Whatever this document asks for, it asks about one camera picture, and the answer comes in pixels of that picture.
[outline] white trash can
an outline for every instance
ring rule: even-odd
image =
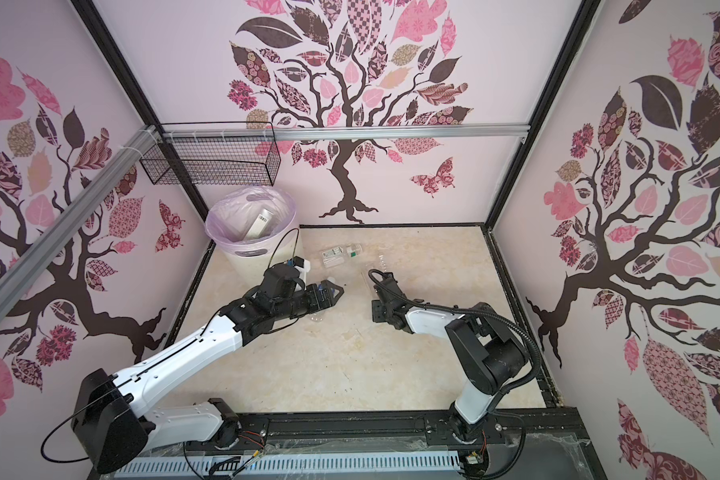
[[[272,213],[265,234],[244,240],[251,225],[266,208]],[[206,218],[206,234],[216,242],[248,287],[259,285],[275,248],[272,264],[303,256],[298,238],[296,202],[286,192],[272,187],[245,187],[219,200]]]

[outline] marble floor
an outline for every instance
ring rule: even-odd
[[[302,229],[301,236],[312,262],[308,283],[333,276],[345,286],[344,297],[331,309],[216,360],[160,405],[221,397],[236,412],[448,408],[466,381],[450,341],[372,322],[376,296],[365,277],[370,268],[391,271],[408,298],[460,306],[483,301],[510,318],[480,228],[321,228]],[[355,243],[362,245],[360,256],[331,269],[323,266],[322,250]],[[217,248],[178,338],[246,290]],[[513,390],[499,407],[543,408],[544,400],[534,380]]]

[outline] wall mural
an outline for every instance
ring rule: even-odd
[[[295,0],[285,2],[287,10],[280,0],[246,3],[271,15],[244,22],[231,42],[235,63],[248,83],[232,81],[228,97],[242,110],[250,110],[249,128],[260,128],[257,122],[262,121],[278,128],[460,124],[471,110],[451,106],[468,85],[445,83],[460,59],[447,58],[456,41],[456,26],[445,14],[446,0],[434,0],[432,5],[428,0],[383,0],[387,5],[383,8],[382,0]],[[337,20],[344,4],[348,20],[340,24]],[[382,26],[395,17],[393,35],[389,40],[379,39]],[[424,40],[433,33],[439,33],[438,37]],[[243,46],[250,44],[251,34],[268,48]],[[398,38],[413,43],[400,45],[390,56],[388,44]],[[278,53],[295,45],[304,51],[295,58]],[[259,101],[266,101],[272,110],[256,108]],[[379,152],[393,162],[403,162],[401,154],[418,155],[440,145],[433,138],[385,143],[373,139],[286,141],[278,142],[278,148],[283,154],[290,151],[294,164],[301,160],[312,168],[330,164],[343,198],[321,218],[344,212],[348,220],[362,224],[355,212],[378,209],[360,201],[346,163],[352,158],[358,163],[363,159],[375,162]],[[434,197],[440,188],[453,184],[452,169],[449,158],[435,175],[417,175],[410,181]]]
[[[595,290],[592,308],[603,309],[606,329],[615,330],[624,318],[624,360],[630,370],[640,368],[642,349],[643,368],[656,391],[711,442],[705,394],[720,416],[720,327],[714,316],[694,320],[683,311],[695,304],[720,307],[720,298],[709,290],[720,284],[720,152],[708,154],[720,140],[720,12],[707,15],[708,55],[692,38],[670,40],[668,63],[677,83],[657,74],[637,78],[632,83],[641,88],[641,108],[628,107],[618,90],[596,133],[592,124],[574,132],[573,159],[558,169],[561,181],[544,194],[544,203],[561,221],[551,236],[559,239],[560,259],[570,270],[552,310],[527,301],[541,321],[542,348],[547,338],[562,368],[559,329],[580,292]],[[688,87],[690,97],[681,93]],[[680,132],[688,144],[641,136],[643,121]],[[622,185],[626,178],[635,179]],[[684,233],[660,231],[669,224]],[[701,255],[702,244],[719,253]],[[668,274],[648,275],[661,265]],[[656,296],[651,293],[656,286],[671,286],[675,294]],[[686,293],[691,288],[694,293]],[[634,327],[641,320],[644,335]],[[671,346],[652,338],[657,332],[667,335]],[[688,353],[683,346],[708,352]],[[626,432],[619,436],[623,460],[633,468],[648,466],[646,478],[704,478],[683,460],[652,452],[621,402],[620,416]]]
[[[11,155],[0,148],[0,278],[29,249],[36,233],[42,234],[72,203],[73,192],[88,186],[86,172],[103,168],[112,157],[107,129],[86,140],[74,108],[62,114],[60,102],[42,82],[25,73],[21,77],[28,92],[11,83],[13,70],[0,58],[0,121],[18,120],[4,140]],[[19,109],[28,93],[37,101],[37,113]],[[63,179],[54,178],[51,162],[58,162]],[[106,292],[105,278],[117,274],[106,258],[137,247],[128,240],[139,225],[144,200],[129,196],[136,178],[134,166],[48,265],[52,283],[31,291],[8,314],[9,323],[16,324],[10,321],[14,318],[20,322],[0,330],[0,336],[13,337],[2,352],[4,360],[0,359],[0,415],[5,411],[3,399],[13,395],[13,378],[42,391],[43,370],[68,360],[83,336],[127,337],[135,362],[142,359],[145,349],[160,345],[165,334],[153,338],[151,333],[164,308],[138,323],[131,317],[97,312],[93,302],[94,296]],[[180,244],[176,231],[183,220],[162,201],[155,214],[166,225],[156,250],[176,248]],[[105,239],[109,242],[99,243]]]

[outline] wire basket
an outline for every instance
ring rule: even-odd
[[[250,134],[245,130],[234,130],[233,135],[224,135],[222,130],[198,130],[163,135],[163,142],[155,144],[141,159],[152,183],[273,186],[280,168],[280,152],[272,123],[225,123],[262,123],[269,127]]]

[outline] wire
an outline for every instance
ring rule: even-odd
[[[286,234],[283,235],[282,238],[280,239],[280,241],[277,243],[277,246],[276,246],[275,249],[272,251],[272,256],[269,257],[269,263],[266,264],[266,267],[267,267],[267,268],[269,268],[270,266],[272,266],[272,260],[275,258],[275,254],[277,253],[277,249],[280,248],[280,244],[282,243],[282,241],[285,240],[286,237],[288,236],[288,234],[290,234],[290,233],[293,232],[294,230],[296,230],[296,242],[293,244],[293,255],[291,255],[291,258],[293,258],[294,256],[296,256],[296,246],[298,245],[298,232],[299,232],[299,230],[298,230],[298,227],[297,227],[297,226],[294,226],[293,228],[291,228],[290,230],[288,230],[288,231],[286,232]]]

